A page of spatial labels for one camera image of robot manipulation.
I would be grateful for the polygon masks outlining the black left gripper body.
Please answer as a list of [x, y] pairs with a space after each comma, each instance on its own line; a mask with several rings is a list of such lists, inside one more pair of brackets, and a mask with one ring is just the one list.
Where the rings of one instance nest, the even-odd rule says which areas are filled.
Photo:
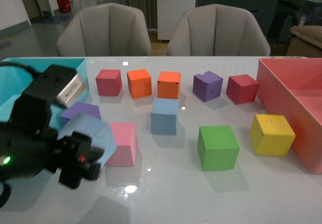
[[44, 169], [60, 169], [60, 183], [71, 189], [82, 179], [97, 180], [104, 151], [79, 132], [57, 139], [57, 130], [49, 125], [50, 106], [76, 70], [58, 65], [43, 72], [27, 65], [24, 70], [33, 79], [14, 102], [8, 121], [1, 123], [1, 181], [35, 176]]

